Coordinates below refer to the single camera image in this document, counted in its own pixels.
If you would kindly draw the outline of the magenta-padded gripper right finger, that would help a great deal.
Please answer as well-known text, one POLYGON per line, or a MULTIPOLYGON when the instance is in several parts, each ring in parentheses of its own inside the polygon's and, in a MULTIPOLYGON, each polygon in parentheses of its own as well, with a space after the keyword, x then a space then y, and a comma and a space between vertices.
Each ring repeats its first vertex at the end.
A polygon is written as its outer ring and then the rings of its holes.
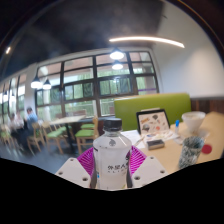
POLYGON ((146 156, 133 146, 130 152, 127 187, 140 188, 168 175, 155 156, 146 156))

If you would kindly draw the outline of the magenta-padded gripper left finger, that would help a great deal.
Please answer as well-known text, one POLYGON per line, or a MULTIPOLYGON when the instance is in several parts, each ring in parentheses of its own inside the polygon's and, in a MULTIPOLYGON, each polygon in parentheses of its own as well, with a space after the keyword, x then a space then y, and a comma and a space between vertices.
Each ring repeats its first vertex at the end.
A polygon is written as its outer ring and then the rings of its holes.
POLYGON ((77 158, 69 158, 55 175, 81 187, 94 189, 97 177, 93 149, 87 149, 77 158))

